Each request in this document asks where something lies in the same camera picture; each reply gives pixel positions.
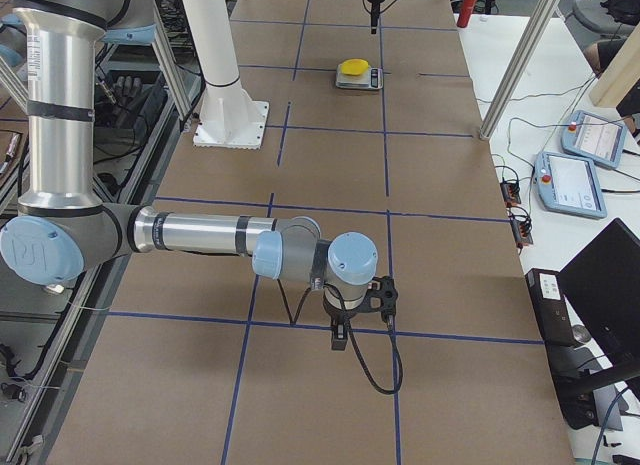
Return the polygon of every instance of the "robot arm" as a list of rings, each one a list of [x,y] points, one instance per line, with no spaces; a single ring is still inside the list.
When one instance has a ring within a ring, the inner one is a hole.
[[[391,279],[370,285],[378,255],[364,235],[346,233],[330,242],[307,218],[160,213],[105,204],[93,192],[95,42],[108,29],[125,38],[144,35],[154,23],[150,3],[15,0],[14,11],[28,31],[31,173],[30,189],[18,200],[20,216],[0,231],[9,267],[48,285],[114,257],[151,250],[251,256],[258,275],[324,290],[334,348],[344,349],[344,324],[356,313],[380,312],[389,323],[397,294]],[[382,305],[373,308],[372,299]]]

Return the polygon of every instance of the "white table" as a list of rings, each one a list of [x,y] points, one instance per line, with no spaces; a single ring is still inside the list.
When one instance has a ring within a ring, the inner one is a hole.
[[[511,55],[524,31],[526,17],[473,15],[469,26],[460,30],[464,52],[476,97],[491,100]],[[514,93],[513,98],[542,93],[562,93],[584,84],[591,76],[591,69],[581,50],[573,40],[563,21],[551,20],[540,40],[534,56]],[[567,123],[567,108],[571,106],[579,92],[572,91],[563,96],[545,96],[511,101],[496,131],[491,137],[491,150],[504,157],[506,164],[515,169],[520,178],[531,175],[531,167],[508,154],[507,129],[513,117],[519,117],[537,125]],[[484,116],[489,105],[479,101],[480,112]],[[615,109],[593,106],[588,91],[578,102],[577,109],[583,109],[607,117],[619,118]],[[640,151],[633,138],[627,137],[625,148]],[[511,124],[511,151],[534,162],[538,152],[547,143],[545,150],[561,151],[560,128],[538,129],[519,121]],[[494,157],[501,164],[500,157]],[[619,170],[640,176],[640,158],[623,154]],[[505,172],[505,178],[512,178]],[[612,171],[598,168],[598,178],[603,188],[616,190],[640,189],[640,182],[623,177]],[[640,195],[605,195],[607,218],[591,220],[549,212],[542,207],[536,190],[529,193],[529,181],[521,182],[521,197],[524,208],[530,211],[533,223],[534,245],[525,247],[520,256],[522,270],[526,273],[533,267],[560,270],[582,248],[589,243],[613,218],[620,217],[631,230],[640,236]],[[579,322],[570,310],[572,321]],[[589,344],[594,355],[601,354],[596,345]],[[609,363],[601,361],[603,366]],[[624,398],[631,402],[630,411],[638,413],[638,402],[629,392]],[[612,454],[640,457],[640,420],[623,417],[624,432],[607,432],[609,441],[623,442],[617,448],[601,447],[598,458],[610,460]],[[574,456],[591,458],[599,429],[589,427],[578,432],[570,431]]]

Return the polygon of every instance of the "red fire extinguisher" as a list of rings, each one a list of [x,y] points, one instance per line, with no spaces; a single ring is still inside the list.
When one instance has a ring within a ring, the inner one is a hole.
[[[458,27],[465,28],[469,24],[469,18],[471,18],[477,1],[478,0],[464,0],[462,2],[460,15],[458,16]]]

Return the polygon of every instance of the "blue joint cap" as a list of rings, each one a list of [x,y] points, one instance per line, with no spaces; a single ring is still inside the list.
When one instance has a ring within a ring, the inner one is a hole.
[[[76,242],[40,217],[22,216],[9,221],[0,230],[0,253],[11,270],[38,285],[71,280],[84,270]]]
[[[24,57],[22,55],[6,45],[0,45],[0,57],[2,57],[11,68],[17,67],[24,62]]]
[[[102,41],[117,45],[151,45],[155,38],[156,26],[153,24],[146,27],[107,30]]]
[[[5,15],[4,17],[2,17],[1,21],[2,23],[6,23],[7,25],[13,25],[14,27],[21,27],[24,25],[22,23],[22,20],[20,20],[20,18],[18,18],[15,13]]]
[[[253,272],[261,277],[273,280],[282,272],[282,235],[280,232],[262,232],[258,235],[256,248],[253,250],[251,265]]]
[[[343,233],[329,246],[329,266],[349,285],[366,285],[376,274],[378,250],[369,237],[357,232]]]

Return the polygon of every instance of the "white pillar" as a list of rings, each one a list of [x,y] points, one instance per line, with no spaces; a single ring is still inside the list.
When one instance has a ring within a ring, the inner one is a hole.
[[[538,1],[484,117],[480,128],[482,140],[491,138],[559,2],[560,0]]]
[[[182,0],[207,81],[194,144],[260,148],[269,104],[244,91],[225,0]]]

